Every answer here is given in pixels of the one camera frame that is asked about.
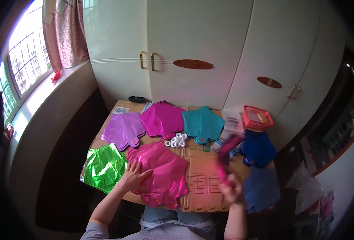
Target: green foil balloon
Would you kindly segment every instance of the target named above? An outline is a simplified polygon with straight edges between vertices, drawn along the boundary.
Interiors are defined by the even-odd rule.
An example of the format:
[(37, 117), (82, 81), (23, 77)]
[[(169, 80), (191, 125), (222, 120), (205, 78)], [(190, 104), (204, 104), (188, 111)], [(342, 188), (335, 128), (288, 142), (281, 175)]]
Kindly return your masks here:
[(121, 179), (127, 166), (125, 155), (118, 151), (114, 143), (90, 149), (83, 180), (87, 185), (108, 194)]

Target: person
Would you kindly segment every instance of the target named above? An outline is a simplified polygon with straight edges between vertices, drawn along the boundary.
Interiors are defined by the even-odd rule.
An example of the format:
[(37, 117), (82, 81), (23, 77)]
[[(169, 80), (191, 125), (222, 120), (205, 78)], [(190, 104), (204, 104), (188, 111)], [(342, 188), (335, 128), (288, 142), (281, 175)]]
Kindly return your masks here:
[[(129, 191), (145, 190), (140, 183), (153, 170), (140, 173), (140, 166), (140, 162), (128, 165), (121, 180), (94, 209), (81, 240), (109, 239), (108, 226), (123, 196)], [(232, 183), (232, 187), (220, 184), (220, 190), (230, 204), (224, 239), (245, 239), (247, 237), (247, 222), (242, 183), (235, 174), (229, 174), (228, 180)], [(146, 206), (140, 224), (144, 230), (122, 239), (215, 239), (215, 224), (209, 219), (208, 213), (172, 211)]]

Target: red plastic basket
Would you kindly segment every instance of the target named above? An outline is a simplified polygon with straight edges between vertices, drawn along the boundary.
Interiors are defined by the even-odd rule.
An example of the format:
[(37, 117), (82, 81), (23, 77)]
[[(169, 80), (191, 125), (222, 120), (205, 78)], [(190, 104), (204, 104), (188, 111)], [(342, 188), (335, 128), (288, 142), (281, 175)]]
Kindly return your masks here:
[[(262, 113), (268, 123), (260, 122), (257, 117), (257, 113)], [(244, 126), (248, 128), (258, 129), (264, 131), (268, 127), (273, 125), (272, 118), (269, 113), (261, 108), (255, 108), (252, 106), (244, 106), (244, 113), (242, 114), (242, 120), (244, 121)]]

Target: pink curtain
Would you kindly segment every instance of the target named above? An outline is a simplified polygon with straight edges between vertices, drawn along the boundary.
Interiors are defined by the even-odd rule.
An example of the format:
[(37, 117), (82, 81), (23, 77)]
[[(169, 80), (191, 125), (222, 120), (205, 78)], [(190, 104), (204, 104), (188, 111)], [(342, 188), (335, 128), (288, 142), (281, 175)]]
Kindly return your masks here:
[(82, 0), (44, 0), (43, 31), (53, 71), (88, 58)]

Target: hand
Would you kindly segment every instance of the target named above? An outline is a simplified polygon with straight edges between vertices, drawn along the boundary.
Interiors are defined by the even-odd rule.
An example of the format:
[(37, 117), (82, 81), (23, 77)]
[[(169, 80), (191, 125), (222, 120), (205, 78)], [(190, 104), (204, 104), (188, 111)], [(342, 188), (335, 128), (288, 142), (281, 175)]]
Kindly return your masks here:
[(228, 175), (228, 181), (233, 184), (233, 187), (221, 183), (220, 190), (225, 196), (225, 199), (230, 204), (243, 204), (245, 202), (244, 196), (242, 194), (242, 181), (234, 173)]
[(125, 173), (122, 175), (120, 181), (117, 183), (126, 192), (141, 190), (147, 192), (147, 189), (140, 185), (141, 181), (150, 175), (153, 170), (149, 169), (140, 173), (141, 162), (135, 161), (133, 164), (128, 164)]

